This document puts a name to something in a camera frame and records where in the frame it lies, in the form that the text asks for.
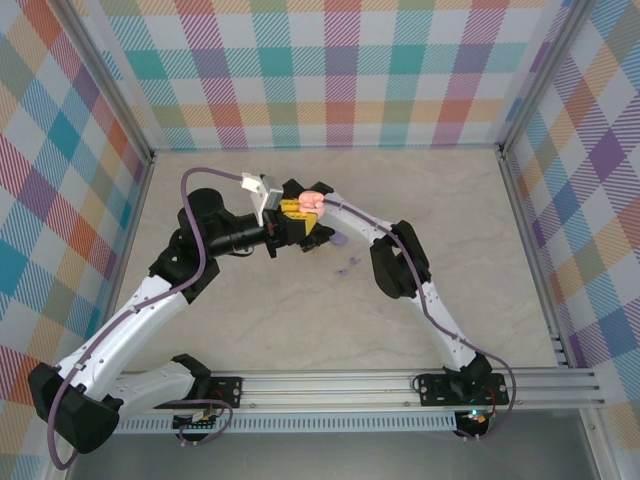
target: black bracket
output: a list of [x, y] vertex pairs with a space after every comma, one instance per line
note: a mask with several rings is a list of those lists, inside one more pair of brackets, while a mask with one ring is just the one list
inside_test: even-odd
[[[430, 282], [429, 260], [411, 224], [402, 220], [391, 226], [391, 232], [400, 239], [409, 252], [420, 281]], [[391, 298], [415, 298], [419, 285], [416, 285], [404, 255], [394, 251], [394, 248], [397, 248], [396, 243], [389, 235], [375, 240], [371, 245], [369, 251], [376, 283], [380, 290]]]
[[[240, 407], [240, 400], [242, 398], [242, 377], [209, 377], [207, 385], [207, 391], [201, 398], [207, 398], [212, 400], [222, 400], [228, 403], [233, 408]], [[194, 409], [202, 408], [206, 409], [209, 414], [204, 415], [201, 420], [193, 421], [192, 416], [176, 415], [173, 417], [173, 428], [177, 429], [189, 425], [189, 428], [194, 429], [210, 429], [216, 424], [216, 415], [213, 415], [212, 405], [207, 402], [201, 404], [188, 404], [188, 405], [171, 405], [171, 408], [175, 410], [181, 409]], [[205, 435], [193, 434], [185, 435], [187, 440], [201, 440]]]
[[424, 373], [413, 379], [413, 388], [420, 395], [423, 407], [468, 407], [508, 405], [509, 393], [501, 373], [491, 373], [479, 391], [466, 398], [461, 398], [451, 388], [451, 378], [446, 373]]

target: metal frame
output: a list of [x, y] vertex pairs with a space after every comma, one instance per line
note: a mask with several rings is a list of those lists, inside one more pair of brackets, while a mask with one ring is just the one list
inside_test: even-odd
[[515, 219], [516, 226], [518, 227], [518, 232], [520, 233], [522, 247], [524, 249], [525, 256], [527, 257], [527, 262], [529, 263], [531, 275], [533, 276], [533, 283], [536, 287], [536, 292], [538, 293], [542, 313], [544, 314], [547, 326], [549, 327], [549, 333], [562, 344], [562, 350], [565, 354], [565, 361], [567, 362], [567, 365], [575, 367], [577, 365], [576, 359], [571, 348], [569, 348], [569, 333], [559, 320], [560, 314], [558, 312], [558, 307], [553, 300], [551, 285], [549, 284], [549, 281], [544, 274], [544, 269], [542, 268], [542, 258], [540, 257], [540, 252], [535, 244], [535, 235], [524, 211], [524, 199], [517, 187], [516, 178], [513, 175], [505, 151], [499, 147], [496, 148], [496, 158], [498, 160], [498, 166], [507, 192], [507, 197], [511, 204], [513, 217]]
[[[589, 369], [516, 369], [517, 410], [585, 409], [605, 406], [594, 373]], [[451, 431], [455, 412], [472, 406], [421, 407], [413, 379], [439, 370], [327, 372], [223, 372], [215, 376], [243, 378], [242, 402], [234, 410], [229, 433]], [[507, 387], [511, 386], [508, 375]], [[173, 415], [198, 409], [154, 409], [123, 422], [118, 434], [176, 433]], [[216, 431], [188, 429], [187, 433]]]
[[82, 57], [82, 62], [93, 76], [98, 89], [103, 92], [109, 102], [136, 152], [147, 163], [151, 163], [153, 149], [147, 142], [144, 133], [142, 133], [142, 129], [138, 125], [133, 112], [111, 76], [109, 67], [107, 67], [100, 51], [85, 29], [76, 9], [71, 5], [70, 0], [49, 0], [48, 3], [64, 28], [65, 33], [73, 42], [76, 50], [78, 50]]
[[556, 74], [562, 67], [564, 59], [569, 53], [569, 49], [573, 45], [583, 25], [589, 19], [589, 15], [591, 15], [591, 11], [597, 3], [598, 0], [574, 0], [557, 38], [551, 45], [547, 56], [542, 61], [540, 70], [526, 98], [522, 102], [516, 118], [511, 124], [511, 128], [505, 136], [503, 143], [504, 151], [510, 151], [527, 128], [542, 97], [547, 93], [549, 85], [551, 85], [556, 78]]

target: pink object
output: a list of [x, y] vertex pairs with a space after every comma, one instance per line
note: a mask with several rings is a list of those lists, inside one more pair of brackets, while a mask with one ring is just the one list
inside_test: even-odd
[[302, 192], [298, 197], [300, 207], [298, 210], [302, 213], [315, 213], [318, 218], [324, 215], [324, 195], [318, 192], [307, 190]]

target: cable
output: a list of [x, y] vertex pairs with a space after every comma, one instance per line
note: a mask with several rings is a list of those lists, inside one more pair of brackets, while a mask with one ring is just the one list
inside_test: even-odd
[[[148, 307], [149, 305], [152, 305], [164, 298], [167, 298], [173, 295], [174, 293], [178, 293], [184, 290], [185, 288], [188, 288], [189, 286], [193, 285], [202, 276], [202, 273], [204, 272], [205, 262], [206, 262], [205, 251], [204, 251], [204, 241], [202, 240], [200, 230], [198, 229], [198, 224], [196, 223], [196, 219], [193, 215], [193, 211], [191, 209], [191, 206], [189, 205], [189, 198], [187, 195], [187, 180], [194, 173], [211, 173], [214, 175], [218, 175], [220, 177], [228, 178], [229, 180], [235, 180], [238, 182], [242, 181], [242, 177], [240, 175], [233, 175], [231, 173], [222, 172], [220, 170], [216, 170], [214, 168], [208, 168], [208, 167], [196, 167], [196, 168], [189, 169], [184, 173], [184, 175], [182, 176], [182, 180], [180, 182], [180, 194], [182, 196], [182, 203], [184, 205], [187, 218], [189, 220], [189, 225], [191, 227], [191, 230], [193, 231], [193, 236], [195, 237], [196, 245], [198, 246], [198, 256], [200, 258], [198, 270], [193, 275], [193, 277], [191, 277], [186, 282], [178, 285], [177, 287], [174, 287], [165, 293], [161, 293], [160, 295], [150, 298], [149, 300], [145, 300], [143, 302], [136, 304], [134, 306], [134, 309], [136, 311], [140, 311], [141, 309]], [[80, 357], [76, 365], [78, 366], [84, 365], [84, 363], [91, 356], [91, 353], [93, 353], [93, 351], [98, 347], [98, 345], [100, 345], [100, 343], [102, 343], [102, 341], [114, 329], [116, 329], [118, 325], [120, 325], [124, 320], [126, 320], [129, 317], [129, 315], [131, 315], [132, 313], [133, 312], [131, 310], [126, 310], [118, 318], [116, 318], [113, 321], [113, 323], [109, 324], [102, 331], [102, 333], [98, 335], [98, 337], [93, 341], [93, 343], [89, 345], [89, 347], [82, 354], [82, 356]], [[69, 385], [71, 385], [71, 381], [73, 380], [73, 377], [75, 377], [77, 372], [78, 372], [78, 369], [74, 367], [69, 372], [67, 377], [63, 380], [62, 385], [60, 385], [60, 388], [56, 392], [53, 402], [51, 403], [51, 409], [49, 410], [49, 416], [47, 417], [47, 447], [49, 450], [49, 456], [51, 457], [51, 461], [53, 462], [53, 464], [58, 470], [66, 470], [67, 468], [69, 468], [78, 456], [78, 452], [74, 450], [69, 460], [67, 460], [67, 462], [65, 463], [62, 462], [62, 460], [60, 459], [60, 456], [58, 455], [58, 451], [56, 449], [55, 428], [54, 428], [56, 414], [58, 413], [58, 408], [60, 406], [60, 401], [62, 400], [62, 396], [64, 395], [64, 392], [67, 390]]]
[[175, 400], [173, 402], [167, 402], [165, 405], [192, 405], [192, 404], [202, 405], [203, 403], [208, 403], [210, 405], [218, 405], [223, 409], [226, 408], [227, 410], [229, 410], [229, 418], [227, 419], [227, 421], [224, 423], [224, 425], [220, 430], [218, 430], [217, 432], [210, 433], [209, 435], [207, 435], [206, 437], [204, 437], [202, 440], [199, 440], [199, 441], [192, 442], [191, 440], [187, 440], [186, 438], [184, 438], [183, 431], [187, 428], [187, 425], [181, 426], [178, 429], [178, 438], [180, 438], [180, 440], [182, 441], [182, 446], [191, 445], [195, 447], [198, 445], [206, 445], [207, 443], [212, 442], [213, 440], [218, 438], [220, 435], [222, 435], [224, 431], [231, 426], [231, 420], [233, 420], [233, 407], [231, 407], [231, 405], [229, 405], [227, 402], [224, 402], [222, 400], [213, 400], [213, 399]]
[[486, 433], [483, 438], [488, 438], [492, 435], [495, 434], [495, 432], [497, 430], [499, 430], [500, 428], [502, 428], [502, 425], [505, 423], [505, 421], [507, 420], [507, 418], [509, 418], [509, 416], [511, 416], [511, 412], [513, 411], [513, 407], [515, 406], [515, 402], [516, 402], [516, 376], [513, 373], [513, 369], [507, 364], [507, 362], [505, 362], [504, 360], [502, 360], [500, 357], [489, 353], [479, 347], [476, 347], [475, 345], [473, 345], [471, 342], [469, 342], [468, 340], [459, 337], [458, 335], [456, 335], [455, 333], [447, 330], [446, 328], [444, 328], [442, 325], [440, 325], [429, 313], [429, 308], [427, 307], [427, 297], [425, 296], [424, 290], [422, 289], [422, 282], [420, 281], [420, 276], [418, 275], [418, 270], [415, 266], [415, 264], [413, 263], [413, 260], [411, 258], [411, 255], [409, 254], [409, 251], [407, 250], [407, 247], [404, 246], [404, 244], [400, 241], [400, 239], [398, 238], [398, 236], [396, 234], [394, 234], [393, 232], [391, 232], [389, 229], [383, 227], [382, 225], [380, 225], [378, 222], [376, 222], [374, 219], [370, 218], [369, 216], [360, 213], [358, 210], [356, 210], [355, 208], [351, 208], [348, 205], [344, 205], [340, 202], [336, 202], [335, 200], [331, 200], [325, 197], [324, 199], [324, 203], [327, 203], [329, 205], [333, 205], [336, 206], [338, 208], [341, 208], [347, 212], [349, 212], [352, 215], [355, 215], [356, 217], [358, 217], [359, 219], [365, 221], [366, 223], [368, 223], [369, 225], [371, 225], [373, 228], [377, 228], [378, 230], [380, 230], [382, 233], [384, 233], [385, 235], [388, 235], [389, 238], [391, 238], [391, 240], [393, 240], [393, 242], [396, 244], [396, 246], [400, 249], [400, 251], [402, 252], [402, 255], [405, 259], [405, 261], [407, 262], [407, 265], [409, 266], [409, 270], [411, 270], [411, 275], [413, 277], [413, 281], [416, 284], [417, 290], [418, 290], [418, 295], [420, 297], [420, 304], [422, 305], [422, 312], [424, 313], [424, 316], [427, 318], [427, 320], [429, 320], [429, 322], [438, 330], [440, 330], [442, 333], [444, 333], [445, 335], [451, 337], [453, 340], [456, 340], [458, 342], [460, 342], [462, 345], [469, 347], [470, 349], [474, 350], [475, 352], [484, 355], [485, 357], [491, 358], [493, 360], [495, 360], [496, 362], [502, 364], [502, 366], [504, 366], [504, 368], [507, 370], [509, 377], [511, 378], [511, 399], [509, 401], [509, 406], [507, 407], [507, 411], [504, 414], [503, 420], [498, 423], [498, 425], [496, 425], [495, 427], [493, 427], [493, 429], [491, 430], [491, 432]]

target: marble surface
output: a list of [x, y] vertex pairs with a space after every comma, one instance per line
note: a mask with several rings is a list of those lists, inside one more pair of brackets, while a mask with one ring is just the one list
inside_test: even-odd
[[[161, 153], [122, 286], [128, 298], [177, 228], [182, 174], [195, 166], [323, 181], [388, 221], [407, 220], [431, 262], [441, 297], [467, 336], [515, 367], [555, 356], [494, 153], [490, 149], [253, 150]], [[229, 211], [248, 193], [196, 174], [189, 188], [218, 189]], [[350, 265], [349, 259], [362, 259]], [[155, 368], [189, 353], [213, 370], [439, 368], [423, 319], [377, 288], [366, 243], [351, 238], [270, 259], [224, 257], [221, 274], [131, 361]], [[335, 272], [347, 268], [346, 276]]]

